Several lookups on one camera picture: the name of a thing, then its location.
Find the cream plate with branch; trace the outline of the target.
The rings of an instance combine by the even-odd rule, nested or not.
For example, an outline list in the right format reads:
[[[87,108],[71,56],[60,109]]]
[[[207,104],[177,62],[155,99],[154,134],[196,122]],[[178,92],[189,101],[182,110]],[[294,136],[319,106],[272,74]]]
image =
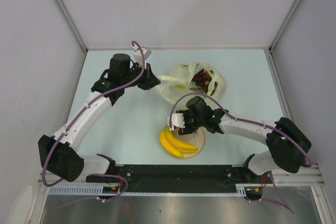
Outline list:
[[[183,159],[190,159],[197,156],[204,148],[206,143],[206,135],[202,128],[198,129],[196,133],[179,135],[177,131],[173,132],[173,135],[179,140],[195,145],[197,147],[197,151],[195,153],[183,153]]]

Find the yellow fake banana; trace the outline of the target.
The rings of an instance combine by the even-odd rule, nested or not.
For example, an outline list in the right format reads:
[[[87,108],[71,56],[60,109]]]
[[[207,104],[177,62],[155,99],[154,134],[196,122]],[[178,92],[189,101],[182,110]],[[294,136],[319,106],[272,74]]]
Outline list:
[[[159,142],[167,153],[176,158],[184,158],[184,154],[195,154],[198,151],[197,146],[176,138],[168,126],[159,133]]]

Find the yellow-green plastic bag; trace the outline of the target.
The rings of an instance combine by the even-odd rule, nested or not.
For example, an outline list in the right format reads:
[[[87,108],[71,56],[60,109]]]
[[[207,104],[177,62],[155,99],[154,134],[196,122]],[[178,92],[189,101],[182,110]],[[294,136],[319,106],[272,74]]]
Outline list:
[[[215,100],[220,100],[227,89],[227,82],[219,71],[204,62],[193,62],[189,64],[176,63],[171,65],[169,74],[159,76],[161,84],[155,87],[158,95],[160,95],[165,101],[174,104],[181,96],[193,92],[190,90],[190,87],[192,86],[192,78],[202,69],[208,72],[213,70],[214,73],[211,73],[210,75],[213,78],[213,81],[217,81],[218,83],[218,87],[213,96],[209,95],[210,91],[205,94]],[[185,88],[178,87],[178,84],[185,85]]]

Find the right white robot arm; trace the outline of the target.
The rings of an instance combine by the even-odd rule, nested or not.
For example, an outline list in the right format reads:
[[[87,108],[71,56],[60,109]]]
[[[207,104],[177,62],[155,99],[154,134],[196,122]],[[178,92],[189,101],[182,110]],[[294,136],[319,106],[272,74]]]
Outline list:
[[[275,169],[295,174],[302,167],[312,166],[308,155],[312,144],[289,118],[246,119],[231,115],[221,105],[212,109],[202,97],[195,96],[187,101],[185,110],[173,109],[167,123],[180,135],[194,133],[203,127],[212,134],[238,135],[265,145],[266,151],[251,154],[243,164],[242,176],[249,183]]]

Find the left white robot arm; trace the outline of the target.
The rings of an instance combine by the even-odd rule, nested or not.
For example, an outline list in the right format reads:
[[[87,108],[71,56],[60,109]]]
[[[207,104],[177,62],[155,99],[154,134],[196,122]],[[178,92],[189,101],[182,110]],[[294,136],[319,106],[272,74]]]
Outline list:
[[[43,172],[51,172],[67,182],[91,174],[98,174],[105,182],[112,181],[116,175],[112,159],[104,155],[82,157],[77,151],[91,128],[124,95],[126,88],[150,90],[160,83],[142,51],[135,52],[132,57],[113,55],[109,68],[94,83],[77,114],[52,136],[43,135],[39,139]]]

